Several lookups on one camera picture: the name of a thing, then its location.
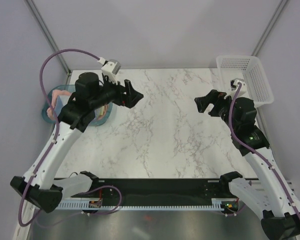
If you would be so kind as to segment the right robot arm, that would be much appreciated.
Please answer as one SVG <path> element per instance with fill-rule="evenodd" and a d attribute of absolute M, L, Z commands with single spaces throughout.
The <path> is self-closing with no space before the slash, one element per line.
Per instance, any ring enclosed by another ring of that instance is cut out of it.
<path fill-rule="evenodd" d="M 219 193 L 236 196 L 252 210 L 268 239 L 299 236 L 300 200 L 283 177 L 267 138 L 255 124 L 257 110 L 253 100 L 213 89 L 194 101 L 200 113 L 212 105 L 208 114 L 227 124 L 233 145 L 252 167 L 264 191 L 256 191 L 242 176 L 231 172 L 221 176 Z"/>

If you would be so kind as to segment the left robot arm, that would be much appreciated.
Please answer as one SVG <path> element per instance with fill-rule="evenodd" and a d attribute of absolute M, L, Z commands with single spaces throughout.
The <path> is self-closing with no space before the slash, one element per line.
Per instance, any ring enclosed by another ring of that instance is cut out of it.
<path fill-rule="evenodd" d="M 95 110 L 109 103 L 133 108 L 144 96 L 130 80 L 113 83 L 107 74 L 103 80 L 93 72 L 84 72 L 75 82 L 73 92 L 58 115 L 48 143 L 32 167 L 23 176 L 14 176 L 10 186 L 40 210 L 51 213 L 66 198 L 84 193 L 95 197 L 100 186 L 96 176 L 83 171 L 77 176 L 56 180 L 55 176 L 70 148 L 96 117 Z"/>

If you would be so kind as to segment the green yellow towel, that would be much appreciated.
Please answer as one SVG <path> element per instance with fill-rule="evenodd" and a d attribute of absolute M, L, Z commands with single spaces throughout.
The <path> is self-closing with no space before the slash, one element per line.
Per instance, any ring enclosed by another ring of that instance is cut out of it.
<path fill-rule="evenodd" d="M 96 109 L 96 110 L 94 111 L 94 113 L 95 113 L 95 118 L 96 118 L 96 119 L 102 118 L 103 115 L 104 115 L 104 112 L 105 112 L 105 107 L 104 107 L 104 106 L 101 106 L 100 108 Z"/>

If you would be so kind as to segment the blue patterned towel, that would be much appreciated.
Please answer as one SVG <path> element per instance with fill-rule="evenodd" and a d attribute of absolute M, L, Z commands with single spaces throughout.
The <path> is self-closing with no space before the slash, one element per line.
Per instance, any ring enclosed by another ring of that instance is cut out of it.
<path fill-rule="evenodd" d="M 58 114 L 61 112 L 62 108 L 68 103 L 69 100 L 68 95 L 59 95 L 56 99 L 56 104 L 55 104 L 55 112 L 58 112 Z"/>

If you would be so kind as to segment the pink towel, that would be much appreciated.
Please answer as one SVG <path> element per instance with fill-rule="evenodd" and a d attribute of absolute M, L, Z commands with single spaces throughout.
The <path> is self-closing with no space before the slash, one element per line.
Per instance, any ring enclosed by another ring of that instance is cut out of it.
<path fill-rule="evenodd" d="M 70 97 L 72 95 L 72 93 L 67 91 L 67 90 L 59 90 L 59 89 L 53 90 L 52 91 L 51 106 L 54 110 L 55 110 L 57 97 L 60 96 L 60 95 L 66 95 L 66 96 Z M 95 120 L 99 121 L 99 120 L 103 119 L 106 116 L 107 110 L 108 110 L 108 105 L 104 105 L 104 115 L 102 117 L 98 118 L 98 119 L 95 118 Z"/>

